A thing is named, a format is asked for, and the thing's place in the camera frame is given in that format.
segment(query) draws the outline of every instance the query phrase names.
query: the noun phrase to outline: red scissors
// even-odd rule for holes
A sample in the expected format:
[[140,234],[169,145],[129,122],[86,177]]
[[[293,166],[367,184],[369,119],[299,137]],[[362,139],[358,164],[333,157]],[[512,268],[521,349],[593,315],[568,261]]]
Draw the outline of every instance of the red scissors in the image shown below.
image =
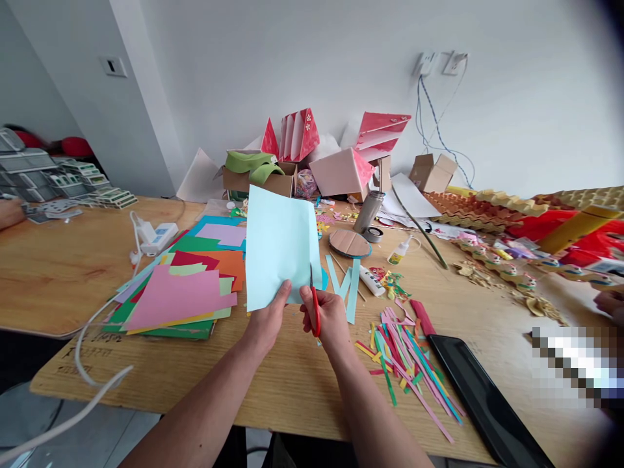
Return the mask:
[[312,336],[318,338],[320,335],[320,309],[319,298],[317,298],[317,289],[313,285],[312,264],[310,263],[310,289],[312,290],[312,299],[314,301],[314,310],[308,311],[310,317],[310,325],[312,326]]

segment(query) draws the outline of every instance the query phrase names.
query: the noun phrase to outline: white wall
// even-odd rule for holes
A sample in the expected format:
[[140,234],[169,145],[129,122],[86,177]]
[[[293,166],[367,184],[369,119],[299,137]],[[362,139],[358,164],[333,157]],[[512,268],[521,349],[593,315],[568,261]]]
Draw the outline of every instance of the white wall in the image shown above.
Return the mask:
[[[8,0],[111,182],[138,195],[174,186],[108,0]],[[121,57],[128,78],[105,75]]]
[[[596,43],[612,53],[590,40],[606,26],[578,3],[142,0],[142,9],[187,163],[198,146],[222,162],[267,117],[278,129],[305,107],[336,137],[363,111],[413,114],[418,54],[461,49],[469,70],[444,139],[473,158],[476,188],[531,196],[624,183],[621,70],[610,74],[595,54]],[[457,80],[428,78],[438,112]],[[422,148],[410,125],[393,170],[408,170]]]
[[0,125],[21,125],[47,141],[83,135],[5,0],[0,0],[0,57]]

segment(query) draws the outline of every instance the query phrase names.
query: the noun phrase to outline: cardboard circle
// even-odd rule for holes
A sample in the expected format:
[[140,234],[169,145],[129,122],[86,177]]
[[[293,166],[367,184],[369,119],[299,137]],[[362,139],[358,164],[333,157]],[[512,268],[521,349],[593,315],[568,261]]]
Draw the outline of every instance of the cardboard circle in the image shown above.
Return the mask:
[[371,244],[355,231],[339,229],[330,234],[330,247],[350,258],[364,258],[372,253]]

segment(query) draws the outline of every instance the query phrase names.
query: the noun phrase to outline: paper building model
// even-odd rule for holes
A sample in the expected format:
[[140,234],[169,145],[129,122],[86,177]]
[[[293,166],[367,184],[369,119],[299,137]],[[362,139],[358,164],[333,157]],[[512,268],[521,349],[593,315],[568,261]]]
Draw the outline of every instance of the paper building model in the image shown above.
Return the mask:
[[319,131],[310,108],[289,114],[281,120],[280,161],[297,163],[320,143]]
[[364,112],[356,150],[365,161],[389,156],[411,116]]
[[313,161],[310,169],[323,196],[363,193],[375,172],[353,148]]

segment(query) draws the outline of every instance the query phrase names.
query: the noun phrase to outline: scissors handle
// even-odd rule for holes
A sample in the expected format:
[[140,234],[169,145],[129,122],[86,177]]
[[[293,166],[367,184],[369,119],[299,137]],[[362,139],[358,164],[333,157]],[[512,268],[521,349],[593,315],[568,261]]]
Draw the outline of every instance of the scissors handle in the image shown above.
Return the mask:
[[314,311],[309,311],[310,323],[312,325],[312,336],[318,338],[320,336],[320,309],[319,298],[317,297],[317,289],[312,286],[312,301],[314,302]]

